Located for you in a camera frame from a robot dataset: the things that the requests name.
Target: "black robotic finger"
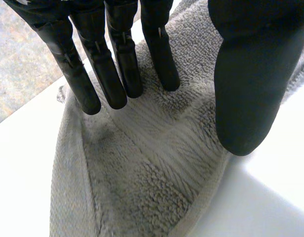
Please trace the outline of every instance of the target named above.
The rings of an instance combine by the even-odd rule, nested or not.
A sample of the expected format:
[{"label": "black robotic finger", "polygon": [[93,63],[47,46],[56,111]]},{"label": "black robotic finger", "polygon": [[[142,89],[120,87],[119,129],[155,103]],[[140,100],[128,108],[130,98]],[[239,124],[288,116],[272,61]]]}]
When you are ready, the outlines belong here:
[{"label": "black robotic finger", "polygon": [[143,93],[143,86],[138,69],[135,43],[131,36],[133,18],[137,12],[137,1],[130,3],[108,1],[107,25],[113,51],[118,62],[126,93],[130,98],[137,98]]},{"label": "black robotic finger", "polygon": [[64,18],[40,26],[31,25],[31,28],[50,49],[82,110],[89,115],[97,114],[101,103],[75,48],[72,40],[73,28],[69,19]]},{"label": "black robotic finger", "polygon": [[169,44],[169,36],[165,30],[172,5],[173,0],[141,1],[144,37],[159,80],[167,91],[175,91],[180,86],[178,71]]},{"label": "black robotic finger", "polygon": [[304,46],[304,15],[295,12],[257,33],[224,40],[215,68],[216,127],[235,155],[266,137]]},{"label": "black robotic finger", "polygon": [[113,109],[123,108],[127,95],[104,38],[104,4],[91,12],[74,12],[71,18],[108,104]]}]

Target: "black plastic finger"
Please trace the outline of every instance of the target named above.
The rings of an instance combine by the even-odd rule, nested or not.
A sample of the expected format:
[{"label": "black plastic finger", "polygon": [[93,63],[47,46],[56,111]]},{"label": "black plastic finger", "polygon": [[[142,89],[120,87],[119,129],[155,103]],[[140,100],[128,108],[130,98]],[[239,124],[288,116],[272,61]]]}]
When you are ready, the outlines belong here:
[{"label": "black plastic finger", "polygon": [[141,20],[144,37],[162,86],[175,91],[180,79],[173,59],[165,25],[169,20],[173,0],[142,0]]},{"label": "black plastic finger", "polygon": [[75,48],[68,18],[31,27],[52,52],[82,110],[89,115],[97,114],[101,103]]},{"label": "black plastic finger", "polygon": [[272,22],[224,41],[215,68],[216,127],[222,145],[251,153],[268,134],[304,45],[304,19]]},{"label": "black plastic finger", "polygon": [[165,27],[157,30],[143,28],[143,32],[163,88],[167,91],[177,90],[180,86],[180,79]]},{"label": "black plastic finger", "polygon": [[137,98],[143,93],[143,86],[137,64],[135,43],[130,31],[137,12],[137,2],[122,5],[106,4],[106,9],[109,37],[123,85],[128,97]]}]

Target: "towel fabric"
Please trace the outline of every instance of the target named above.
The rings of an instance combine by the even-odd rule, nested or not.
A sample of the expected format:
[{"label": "towel fabric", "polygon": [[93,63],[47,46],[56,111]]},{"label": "towel fabric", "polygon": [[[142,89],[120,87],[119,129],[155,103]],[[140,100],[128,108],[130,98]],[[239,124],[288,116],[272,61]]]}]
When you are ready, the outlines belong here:
[{"label": "towel fabric", "polygon": [[[143,41],[144,94],[121,110],[82,112],[68,89],[51,186],[51,237],[186,236],[210,204],[231,156],[215,130],[221,37],[207,0],[183,0],[167,25],[181,78],[162,89]],[[304,83],[304,51],[286,100]]]}]

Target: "gray floor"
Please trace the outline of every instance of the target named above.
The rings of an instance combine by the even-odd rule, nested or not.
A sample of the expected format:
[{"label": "gray floor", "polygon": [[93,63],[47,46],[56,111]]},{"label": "gray floor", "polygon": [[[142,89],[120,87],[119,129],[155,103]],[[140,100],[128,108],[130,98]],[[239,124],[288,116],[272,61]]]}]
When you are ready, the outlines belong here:
[{"label": "gray floor", "polygon": [[[76,30],[73,39],[86,59]],[[43,41],[0,0],[0,123],[61,76]]]}]

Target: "metal pin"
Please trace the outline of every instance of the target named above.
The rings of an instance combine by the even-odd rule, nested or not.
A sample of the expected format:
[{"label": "metal pin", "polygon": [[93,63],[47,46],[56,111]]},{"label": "metal pin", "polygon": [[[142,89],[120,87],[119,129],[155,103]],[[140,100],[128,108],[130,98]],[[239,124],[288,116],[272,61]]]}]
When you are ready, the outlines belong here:
[{"label": "metal pin", "polygon": [[95,44],[96,44],[96,46],[97,46],[97,49],[98,49],[99,53],[101,53],[101,52],[100,52],[100,47],[99,47],[98,41],[95,41]]}]

